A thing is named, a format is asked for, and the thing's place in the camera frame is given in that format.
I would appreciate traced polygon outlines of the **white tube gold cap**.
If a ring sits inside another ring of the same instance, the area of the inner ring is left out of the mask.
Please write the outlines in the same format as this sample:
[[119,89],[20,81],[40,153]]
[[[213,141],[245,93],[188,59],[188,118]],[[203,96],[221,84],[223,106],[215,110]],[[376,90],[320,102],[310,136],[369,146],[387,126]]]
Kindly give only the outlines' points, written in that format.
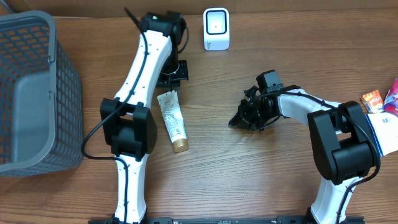
[[170,137],[175,152],[183,152],[189,149],[187,134],[178,93],[169,91],[157,97],[165,127]]

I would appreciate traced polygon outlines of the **orange white sticker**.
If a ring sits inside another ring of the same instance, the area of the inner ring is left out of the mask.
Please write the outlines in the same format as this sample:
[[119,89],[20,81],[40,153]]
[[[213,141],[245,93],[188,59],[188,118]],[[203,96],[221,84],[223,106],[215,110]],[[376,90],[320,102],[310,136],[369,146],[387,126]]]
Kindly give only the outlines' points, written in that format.
[[376,114],[383,112],[384,102],[381,98],[379,90],[374,90],[370,93],[364,94],[360,97],[365,105],[368,113]]

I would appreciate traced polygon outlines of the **orange cream snack bag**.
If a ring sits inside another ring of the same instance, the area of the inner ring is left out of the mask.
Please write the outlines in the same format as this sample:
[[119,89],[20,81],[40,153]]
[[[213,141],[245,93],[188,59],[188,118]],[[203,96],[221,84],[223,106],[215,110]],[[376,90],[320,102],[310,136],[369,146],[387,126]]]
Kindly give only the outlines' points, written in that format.
[[397,151],[397,116],[390,113],[367,114],[367,121],[373,132],[381,157]]

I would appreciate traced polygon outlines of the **red purple tissue pack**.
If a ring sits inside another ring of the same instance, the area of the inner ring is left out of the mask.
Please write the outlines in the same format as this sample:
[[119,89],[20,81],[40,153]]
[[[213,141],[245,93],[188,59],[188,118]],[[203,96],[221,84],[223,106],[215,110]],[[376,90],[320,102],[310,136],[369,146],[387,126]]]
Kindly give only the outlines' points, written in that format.
[[387,92],[386,98],[383,104],[383,110],[387,113],[393,114],[395,116],[398,115],[398,79],[396,78],[390,87],[389,91]]

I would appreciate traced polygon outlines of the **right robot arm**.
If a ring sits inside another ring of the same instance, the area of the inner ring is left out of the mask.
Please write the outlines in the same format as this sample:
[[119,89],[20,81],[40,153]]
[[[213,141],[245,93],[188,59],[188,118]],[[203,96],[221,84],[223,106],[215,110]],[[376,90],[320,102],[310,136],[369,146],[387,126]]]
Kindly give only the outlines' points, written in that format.
[[364,223],[345,212],[356,186],[378,174],[381,156],[363,109],[356,101],[325,101],[297,85],[285,86],[275,70],[261,73],[245,90],[228,125],[263,131],[279,118],[307,126],[313,160],[321,175],[315,201],[304,216],[279,216],[277,223]]

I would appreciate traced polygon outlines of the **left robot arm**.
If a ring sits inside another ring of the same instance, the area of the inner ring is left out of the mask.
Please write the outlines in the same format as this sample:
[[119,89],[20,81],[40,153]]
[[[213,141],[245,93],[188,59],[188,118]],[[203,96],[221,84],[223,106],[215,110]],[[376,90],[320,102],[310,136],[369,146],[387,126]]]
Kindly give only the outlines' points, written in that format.
[[188,79],[187,62],[178,59],[178,46],[188,35],[181,13],[129,17],[140,31],[137,53],[120,90],[100,106],[104,138],[118,169],[118,205],[110,223],[145,223],[146,162],[157,140],[152,97],[157,87],[177,90]]

